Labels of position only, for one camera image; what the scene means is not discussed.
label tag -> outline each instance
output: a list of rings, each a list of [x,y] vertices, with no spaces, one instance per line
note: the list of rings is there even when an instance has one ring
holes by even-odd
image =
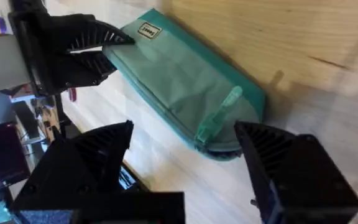
[[[158,28],[156,26],[153,26],[152,24],[149,24],[148,22],[145,22],[140,26],[137,32],[151,40],[156,37],[160,33],[160,31],[161,28]]]

teal fabric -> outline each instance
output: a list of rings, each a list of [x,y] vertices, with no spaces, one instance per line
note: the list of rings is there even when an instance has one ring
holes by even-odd
[[[138,33],[145,22],[161,28],[153,39]],[[239,156],[234,122],[260,122],[264,92],[154,9],[123,31],[136,44],[105,46],[103,53],[147,103],[190,147],[218,160]],[[200,124],[235,86],[242,88],[242,97],[226,113],[219,134],[206,144],[195,141]]]

teal pencil case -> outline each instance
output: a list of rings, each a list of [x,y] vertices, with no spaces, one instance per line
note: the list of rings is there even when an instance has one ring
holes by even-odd
[[[103,54],[143,99],[189,147],[220,161],[239,157],[234,123],[261,122],[265,93],[155,9],[122,30],[135,44]]]

black plastic part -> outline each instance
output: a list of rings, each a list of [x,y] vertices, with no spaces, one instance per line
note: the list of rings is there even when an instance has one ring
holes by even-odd
[[[101,51],[73,53],[104,44],[134,44],[120,29],[93,15],[50,16],[42,10],[9,14],[37,96],[99,85],[116,67]]]
[[[319,141],[281,129],[237,122],[264,223],[348,223],[358,197]]]
[[[94,129],[73,139],[63,138],[52,128],[55,141],[12,206],[24,223],[31,223],[26,217],[61,221],[70,216],[70,223],[185,223],[183,192],[149,192],[122,163],[132,122]]]

wooden table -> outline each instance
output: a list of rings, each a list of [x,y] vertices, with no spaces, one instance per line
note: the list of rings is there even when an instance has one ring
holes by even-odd
[[[50,0],[52,14],[86,12],[123,26],[156,7],[268,93],[266,123],[318,137],[358,193],[358,1]],[[258,223],[243,159],[215,162],[187,149],[113,73],[63,94],[82,130],[131,119],[126,161],[153,190],[184,190],[188,223]]]

